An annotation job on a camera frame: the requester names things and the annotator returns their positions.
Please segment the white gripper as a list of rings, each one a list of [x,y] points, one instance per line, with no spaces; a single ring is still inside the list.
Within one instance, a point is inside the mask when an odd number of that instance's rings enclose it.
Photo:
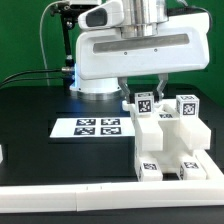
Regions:
[[[154,90],[154,100],[159,102],[167,73],[201,70],[208,65],[209,26],[209,15],[204,12],[171,16],[157,26],[155,36],[144,38],[124,39],[118,28],[86,31],[76,43],[77,74],[83,80],[121,77],[118,84],[128,103],[132,94],[126,77],[159,74]]]

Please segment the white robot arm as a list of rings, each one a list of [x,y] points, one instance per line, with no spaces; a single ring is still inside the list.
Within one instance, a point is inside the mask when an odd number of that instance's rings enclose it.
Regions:
[[[124,92],[132,76],[158,75],[156,98],[174,72],[201,70],[210,60],[211,15],[166,0],[107,0],[78,16],[76,74],[86,84],[117,79]]]

